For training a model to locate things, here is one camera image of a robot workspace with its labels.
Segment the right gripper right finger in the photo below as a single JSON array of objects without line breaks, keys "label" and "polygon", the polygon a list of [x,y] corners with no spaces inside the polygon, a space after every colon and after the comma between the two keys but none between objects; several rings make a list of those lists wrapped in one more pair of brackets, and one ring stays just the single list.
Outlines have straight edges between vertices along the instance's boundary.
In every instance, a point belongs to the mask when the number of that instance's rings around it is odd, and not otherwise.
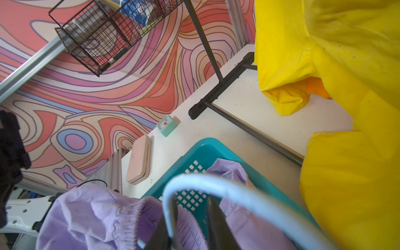
[{"label": "right gripper right finger", "polygon": [[241,249],[226,222],[224,213],[212,196],[207,199],[206,216],[210,250]]}]

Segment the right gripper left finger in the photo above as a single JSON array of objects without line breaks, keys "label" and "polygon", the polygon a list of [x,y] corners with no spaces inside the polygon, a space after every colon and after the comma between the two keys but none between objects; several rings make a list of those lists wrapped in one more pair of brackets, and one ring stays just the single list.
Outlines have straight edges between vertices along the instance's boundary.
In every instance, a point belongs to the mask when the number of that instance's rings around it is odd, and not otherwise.
[{"label": "right gripper left finger", "polygon": [[168,236],[168,230],[165,222],[165,218],[160,210],[161,204],[159,204],[159,209],[156,211],[156,226],[153,230],[153,233],[150,239],[146,242],[144,246],[144,250],[172,250],[173,242],[172,239]]}]

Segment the light blue wire hanger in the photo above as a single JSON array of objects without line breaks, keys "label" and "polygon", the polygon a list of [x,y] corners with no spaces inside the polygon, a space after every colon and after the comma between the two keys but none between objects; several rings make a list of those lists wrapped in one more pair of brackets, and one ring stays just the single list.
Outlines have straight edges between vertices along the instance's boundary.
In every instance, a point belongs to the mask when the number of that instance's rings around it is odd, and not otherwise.
[{"label": "light blue wire hanger", "polygon": [[277,199],[241,183],[216,175],[187,174],[172,178],[163,190],[163,213],[172,248],[182,248],[177,237],[173,199],[178,191],[197,190],[246,208],[283,231],[305,250],[337,250],[320,229]]}]

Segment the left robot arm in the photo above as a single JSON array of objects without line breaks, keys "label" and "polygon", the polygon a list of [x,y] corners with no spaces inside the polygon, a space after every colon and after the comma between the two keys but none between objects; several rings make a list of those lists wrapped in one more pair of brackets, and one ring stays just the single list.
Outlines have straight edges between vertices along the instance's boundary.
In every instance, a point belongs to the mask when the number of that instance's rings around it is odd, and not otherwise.
[{"label": "left robot arm", "polygon": [[24,175],[31,167],[17,117],[1,111],[1,232],[37,237],[55,200],[65,192]]}]

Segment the lilac shorts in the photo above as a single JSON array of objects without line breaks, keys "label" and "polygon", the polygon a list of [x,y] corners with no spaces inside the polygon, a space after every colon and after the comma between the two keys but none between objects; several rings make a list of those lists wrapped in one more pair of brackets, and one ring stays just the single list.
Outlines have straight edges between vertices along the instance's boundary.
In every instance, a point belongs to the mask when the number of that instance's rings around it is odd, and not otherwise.
[{"label": "lilac shorts", "polygon": [[[226,199],[219,205],[243,250],[293,250],[294,243],[269,222]],[[163,216],[153,197],[134,199],[85,184],[56,199],[42,225],[38,250],[136,250]]]}]

